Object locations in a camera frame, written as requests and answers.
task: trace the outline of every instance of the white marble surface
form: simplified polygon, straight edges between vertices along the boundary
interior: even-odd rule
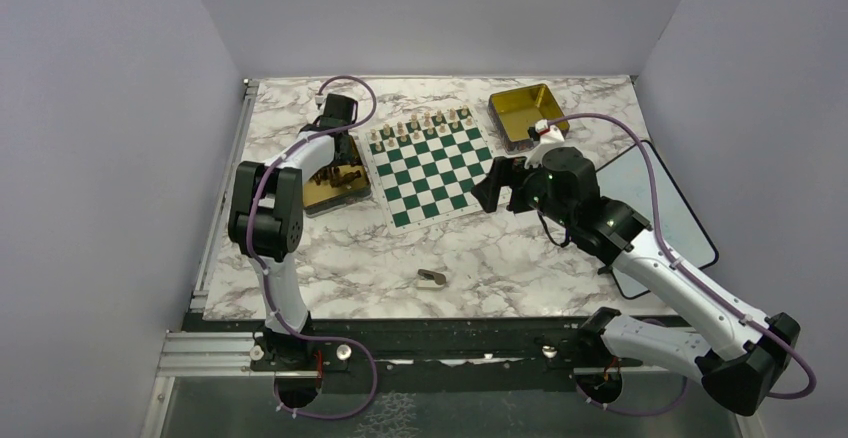
[[[300,127],[317,116],[313,97],[321,81],[263,81],[241,159],[264,161],[290,144]],[[486,115],[489,95],[546,83],[565,113],[614,115],[648,137],[626,76],[391,77],[368,82],[378,95],[377,115],[358,133],[383,120],[467,104],[491,135],[493,153],[503,154]],[[362,115],[370,109],[367,93],[358,85],[337,82],[330,91],[360,100]],[[591,119],[572,122],[568,140],[596,166],[632,144],[623,131]],[[220,241],[204,318],[264,318],[253,269],[226,236]],[[573,245],[555,247],[534,214],[514,216],[503,207],[490,215],[475,213],[393,236],[372,199],[307,218],[296,258],[303,297],[314,318],[585,316],[600,306],[631,314],[673,313],[653,295],[623,299],[612,277],[597,275],[599,261]],[[419,268],[443,272],[447,287],[416,289]]]

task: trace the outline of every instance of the white wall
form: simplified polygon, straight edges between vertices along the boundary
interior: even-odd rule
[[[680,0],[203,0],[250,76],[635,74]]]
[[[240,106],[200,0],[0,0],[0,435],[137,436]]]
[[[819,388],[769,437],[848,436],[848,0],[682,0],[637,82],[651,135],[721,250],[711,274],[802,326]],[[804,386],[793,365],[780,391]]]

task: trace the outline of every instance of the green and white chess board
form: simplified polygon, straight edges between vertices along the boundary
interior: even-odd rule
[[[466,109],[431,119],[432,129],[419,119],[389,122],[362,134],[364,155],[374,196],[392,233],[400,234],[481,211],[471,187],[492,165],[486,134]],[[400,133],[398,125],[405,133]]]

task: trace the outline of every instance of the gold tray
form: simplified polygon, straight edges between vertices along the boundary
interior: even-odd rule
[[[489,97],[489,117],[497,127],[507,153],[520,153],[535,146],[527,129],[539,120],[563,116],[548,85],[539,84],[502,91]],[[563,135],[568,123],[557,125]]]
[[[349,138],[354,156],[360,164],[326,166],[310,177],[309,181],[303,184],[303,211],[306,216],[320,215],[371,196],[371,182],[362,165],[356,141],[352,136]],[[348,173],[352,175],[346,180],[343,179]],[[359,173],[359,176],[353,178],[356,173]]]

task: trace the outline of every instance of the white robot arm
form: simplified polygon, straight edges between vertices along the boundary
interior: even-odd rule
[[[493,212],[500,189],[509,186],[507,210],[534,211],[564,226],[578,248],[641,282],[696,330],[670,330],[602,308],[581,327],[585,353],[663,367],[701,383],[725,408],[753,414],[790,355],[796,357],[798,323],[784,313],[768,317],[675,256],[645,217],[601,195],[592,162],[567,147],[553,124],[541,121],[530,130],[539,145],[529,157],[495,158],[472,194]]]
[[[265,281],[262,287],[268,316],[265,325],[274,333],[290,334],[283,323],[299,333],[309,318],[292,254],[303,232],[303,184],[325,166],[352,164],[355,160],[348,133],[335,130],[352,126],[356,106],[351,98],[328,95],[322,116],[304,127],[292,146],[264,163],[242,162],[236,170],[228,234],[242,254],[248,256],[260,280]],[[266,175],[262,198],[273,196],[273,208],[257,206],[251,224],[251,205],[261,177]],[[250,253],[249,241],[255,256]],[[262,259],[260,255],[271,259]]]

